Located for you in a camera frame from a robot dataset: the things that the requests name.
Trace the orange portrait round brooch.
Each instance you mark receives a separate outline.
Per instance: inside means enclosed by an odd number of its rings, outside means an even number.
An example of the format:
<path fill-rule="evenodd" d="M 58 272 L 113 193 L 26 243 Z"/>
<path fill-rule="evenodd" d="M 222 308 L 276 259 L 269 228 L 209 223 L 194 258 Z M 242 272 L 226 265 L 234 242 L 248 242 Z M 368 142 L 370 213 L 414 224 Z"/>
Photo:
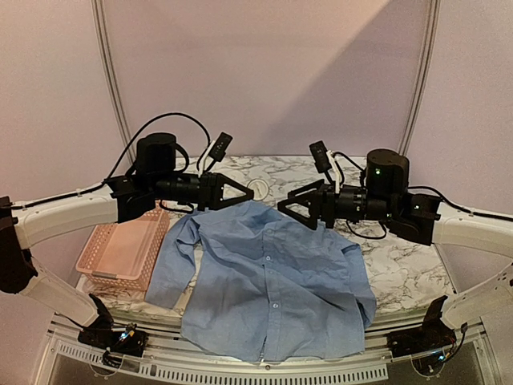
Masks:
<path fill-rule="evenodd" d="M 253 191 L 253 200 L 255 201 L 263 201 L 269 194 L 269 185 L 262 179 L 249 181 L 247 187 Z"/>

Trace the blue button-up shirt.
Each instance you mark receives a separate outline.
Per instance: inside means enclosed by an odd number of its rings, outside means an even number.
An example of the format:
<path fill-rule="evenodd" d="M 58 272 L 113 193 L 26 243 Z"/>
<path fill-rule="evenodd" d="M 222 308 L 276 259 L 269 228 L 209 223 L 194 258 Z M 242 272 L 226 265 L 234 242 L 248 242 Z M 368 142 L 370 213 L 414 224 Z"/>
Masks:
<path fill-rule="evenodd" d="M 257 201 L 171 227 L 145 300 L 170 309 L 188 286 L 182 336 L 251 363 L 360 353 L 377 309 L 357 243 Z"/>

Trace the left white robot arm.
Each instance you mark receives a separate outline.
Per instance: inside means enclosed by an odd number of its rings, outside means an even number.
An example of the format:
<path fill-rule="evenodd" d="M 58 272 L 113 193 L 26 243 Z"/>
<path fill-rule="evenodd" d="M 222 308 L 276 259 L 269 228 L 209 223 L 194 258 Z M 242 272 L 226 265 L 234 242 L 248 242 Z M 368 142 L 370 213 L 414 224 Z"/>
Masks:
<path fill-rule="evenodd" d="M 106 178 L 96 187 L 13 204 L 1 199 L 1 291 L 33 298 L 78 326 L 102 348 L 119 341 L 108 310 L 68 285 L 35 259 L 38 243 L 95 225 L 120 224 L 153 210 L 157 201 L 219 210 L 253 199 L 254 192 L 229 177 L 200 170 L 176 170 L 183 149 L 169 133 L 138 140 L 134 164 L 122 176 Z"/>

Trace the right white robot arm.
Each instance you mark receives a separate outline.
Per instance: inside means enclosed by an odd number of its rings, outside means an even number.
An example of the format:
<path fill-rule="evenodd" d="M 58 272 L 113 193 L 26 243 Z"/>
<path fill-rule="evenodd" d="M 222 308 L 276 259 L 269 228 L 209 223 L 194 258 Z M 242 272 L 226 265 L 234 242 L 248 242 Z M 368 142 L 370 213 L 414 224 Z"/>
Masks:
<path fill-rule="evenodd" d="M 420 245 L 458 245 L 512 256 L 510 216 L 468 209 L 435 188 L 411 186 L 410 162 L 394 150 L 370 151 L 357 186 L 345 184 L 338 152 L 321 142 L 310 151 L 320 174 L 334 170 L 336 176 L 297 188 L 278 204 L 280 212 L 308 228 L 323 222 L 332 229 L 337 220 L 376 221 L 388 233 Z"/>

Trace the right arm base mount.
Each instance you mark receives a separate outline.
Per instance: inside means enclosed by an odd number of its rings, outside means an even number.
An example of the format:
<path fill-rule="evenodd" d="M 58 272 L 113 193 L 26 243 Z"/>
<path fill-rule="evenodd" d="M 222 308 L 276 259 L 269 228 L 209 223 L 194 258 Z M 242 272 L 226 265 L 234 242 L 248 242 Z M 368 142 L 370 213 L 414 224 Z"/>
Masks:
<path fill-rule="evenodd" d="M 411 357 L 418 374 L 438 374 L 459 353 L 464 343 L 468 323 L 460 327 L 461 338 L 440 320 L 423 322 L 421 326 L 396 330 L 386 335 L 387 347 L 394 358 Z"/>

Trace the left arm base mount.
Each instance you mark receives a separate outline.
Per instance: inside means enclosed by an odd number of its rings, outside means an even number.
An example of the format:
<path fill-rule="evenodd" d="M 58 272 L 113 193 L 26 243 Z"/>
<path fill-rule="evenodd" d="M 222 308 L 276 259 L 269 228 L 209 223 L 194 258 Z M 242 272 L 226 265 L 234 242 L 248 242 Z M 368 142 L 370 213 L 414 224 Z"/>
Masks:
<path fill-rule="evenodd" d="M 122 330 L 114 330 L 113 327 L 114 322 L 111 319 L 98 317 L 90 326 L 81 329 L 78 341 L 103 349 L 102 364 L 119 369 L 125 355 L 139 358 L 143 356 L 149 335 L 139 330 L 135 323 L 127 324 Z"/>

